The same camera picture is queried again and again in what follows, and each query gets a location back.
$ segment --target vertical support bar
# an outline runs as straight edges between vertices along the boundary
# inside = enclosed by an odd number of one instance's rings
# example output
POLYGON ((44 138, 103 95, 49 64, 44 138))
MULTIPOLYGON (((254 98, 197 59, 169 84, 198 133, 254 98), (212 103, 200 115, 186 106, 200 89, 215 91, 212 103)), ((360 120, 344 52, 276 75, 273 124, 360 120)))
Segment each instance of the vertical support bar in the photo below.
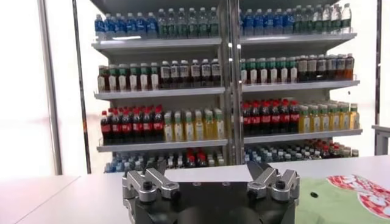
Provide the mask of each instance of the vertical support bar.
POLYGON ((87 173, 90 174, 91 173, 90 146, 88 143, 87 114, 85 112, 83 72, 81 67, 80 38, 79 38, 79 21, 77 19, 76 0, 72 0, 72 4, 73 4, 74 34, 76 38, 77 65, 79 69, 80 102, 81 102, 81 114, 83 119, 84 146, 85 146, 84 150, 85 150, 85 159, 87 164, 87 173))
POLYGON ((37 2, 38 2, 38 13, 39 13, 39 20, 40 20, 40 27, 41 27, 43 65, 44 65, 44 76, 46 79, 46 95, 48 98, 51 145, 52 145, 53 160, 54 160, 54 173, 56 175, 62 175, 60 136, 58 133, 59 128, 58 128, 58 117, 57 117, 57 102, 55 98, 54 72, 53 72, 53 63, 51 57, 48 18, 46 14, 46 2, 45 0, 37 0, 37 2))

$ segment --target red label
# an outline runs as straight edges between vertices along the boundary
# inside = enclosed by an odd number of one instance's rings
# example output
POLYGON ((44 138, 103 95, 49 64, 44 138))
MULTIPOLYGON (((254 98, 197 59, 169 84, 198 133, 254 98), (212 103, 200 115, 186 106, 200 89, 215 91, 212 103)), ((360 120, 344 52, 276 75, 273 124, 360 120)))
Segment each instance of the red label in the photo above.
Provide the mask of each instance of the red label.
POLYGON ((299 114, 292 114, 290 115, 291 121, 299 121, 299 114))
POLYGON ((107 133, 111 131, 111 126, 109 124, 102 125, 102 132, 107 133))
POLYGON ((261 123, 270 123, 271 122, 271 116, 262 116, 261 117, 261 123))

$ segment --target metal shelf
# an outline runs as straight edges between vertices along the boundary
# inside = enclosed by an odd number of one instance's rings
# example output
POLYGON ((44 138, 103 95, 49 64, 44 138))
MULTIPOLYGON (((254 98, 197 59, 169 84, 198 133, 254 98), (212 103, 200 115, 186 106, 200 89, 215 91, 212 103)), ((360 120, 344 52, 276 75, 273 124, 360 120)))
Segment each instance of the metal shelf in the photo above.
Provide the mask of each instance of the metal shelf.
POLYGON ((363 132, 362 129, 357 129, 357 130, 324 131, 324 132, 302 133, 302 134, 291 134, 291 135, 267 135, 267 136, 259 136, 259 137, 245 137, 244 144, 351 136, 351 135, 360 135, 362 132, 363 132))
POLYGON ((144 144, 125 144, 125 145, 105 145, 99 146, 98 152, 131 152, 147 151, 158 149, 184 149, 193 147, 213 147, 225 146, 227 139, 192 141, 192 142, 161 142, 161 143, 144 143, 144 144))
POLYGON ((270 84, 270 85, 244 85, 243 93, 253 92, 271 92, 271 91, 288 91, 297 89, 337 89, 349 86, 357 86, 359 80, 355 81, 335 81, 335 82, 309 82, 309 83, 287 83, 287 84, 270 84))
POLYGON ((132 99, 132 98, 148 98, 148 97, 170 97, 170 96, 199 96, 199 95, 217 95, 223 94, 225 88, 193 88, 193 89, 167 89, 155 91, 139 91, 139 92, 119 92, 119 93, 95 93, 95 98, 99 100, 113 99, 132 99))

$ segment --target dark soda bottle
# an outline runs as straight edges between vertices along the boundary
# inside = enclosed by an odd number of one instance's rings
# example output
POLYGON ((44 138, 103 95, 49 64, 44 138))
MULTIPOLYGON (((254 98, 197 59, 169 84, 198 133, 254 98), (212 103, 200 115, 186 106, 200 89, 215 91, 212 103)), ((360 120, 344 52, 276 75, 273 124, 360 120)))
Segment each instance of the dark soda bottle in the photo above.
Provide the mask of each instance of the dark soda bottle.
POLYGON ((280 107, 280 132, 289 132, 290 114, 288 110, 288 100, 283 100, 280 107))
POLYGON ((291 101, 289 113, 290 113, 289 132, 298 133, 298 126, 299 126, 298 101, 296 100, 291 101))
POLYGON ((107 112, 104 110, 102 112, 102 119, 100 121, 100 127, 103 135, 103 145, 109 145, 112 143, 111 140, 111 124, 110 120, 107 117, 107 112))
POLYGON ((280 132, 280 112, 279 104, 277 101, 273 101, 271 108, 271 134, 277 134, 280 132))
POLYGON ((250 126, 252 122, 249 103, 243 104, 243 117, 244 117, 244 136, 250 135, 250 126))

